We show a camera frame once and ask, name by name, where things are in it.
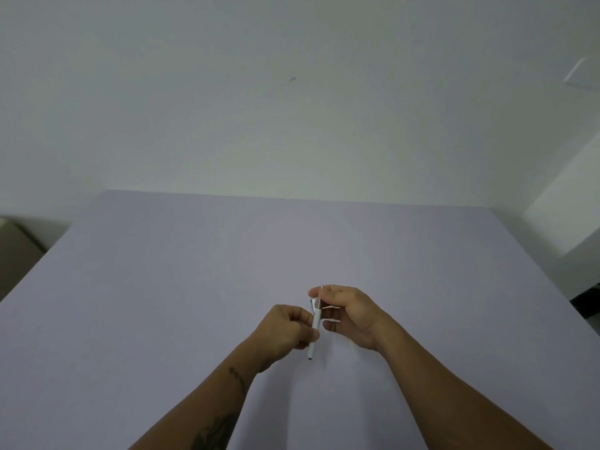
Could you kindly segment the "person's left hand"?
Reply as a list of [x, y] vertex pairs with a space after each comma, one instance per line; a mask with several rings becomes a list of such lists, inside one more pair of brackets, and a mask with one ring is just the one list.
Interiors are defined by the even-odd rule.
[[285, 305], [274, 305], [248, 338], [256, 354], [259, 373], [292, 350], [304, 350], [311, 341], [319, 340], [319, 330], [291, 321], [285, 313]]

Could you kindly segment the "person's right hand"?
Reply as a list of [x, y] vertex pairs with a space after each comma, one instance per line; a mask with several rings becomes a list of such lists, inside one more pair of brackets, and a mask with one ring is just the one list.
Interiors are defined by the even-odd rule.
[[341, 320], [323, 320], [323, 327], [350, 339], [361, 348], [380, 352], [385, 337], [394, 332], [397, 323], [368, 295], [355, 287], [349, 287], [345, 298], [321, 300], [322, 308], [342, 309]]

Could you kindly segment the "person's right forearm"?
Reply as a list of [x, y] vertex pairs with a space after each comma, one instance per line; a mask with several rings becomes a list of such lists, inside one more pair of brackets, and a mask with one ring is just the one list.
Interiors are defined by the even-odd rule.
[[377, 350], [389, 365], [428, 450], [553, 450], [426, 351], [389, 316]]

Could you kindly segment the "person's left forearm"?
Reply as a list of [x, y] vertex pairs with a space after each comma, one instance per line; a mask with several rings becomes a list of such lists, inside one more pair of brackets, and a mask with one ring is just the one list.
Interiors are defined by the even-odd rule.
[[262, 360], [248, 338], [129, 450], [226, 450]]

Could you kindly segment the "white pen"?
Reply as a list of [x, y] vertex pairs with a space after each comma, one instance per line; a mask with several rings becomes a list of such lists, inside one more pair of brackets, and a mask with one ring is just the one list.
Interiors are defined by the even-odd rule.
[[[315, 331], [319, 330], [320, 327], [320, 321], [321, 321], [321, 317], [322, 317], [322, 303], [321, 303], [321, 299], [318, 297], [312, 298], [311, 299], [311, 305], [312, 305], [312, 310], [314, 311], [313, 313], [313, 320], [312, 320], [312, 328]], [[308, 345], [308, 351], [307, 351], [307, 357], [308, 360], [313, 360], [314, 357], [314, 349], [315, 349], [315, 345], [316, 342], [315, 341], [311, 341]]]

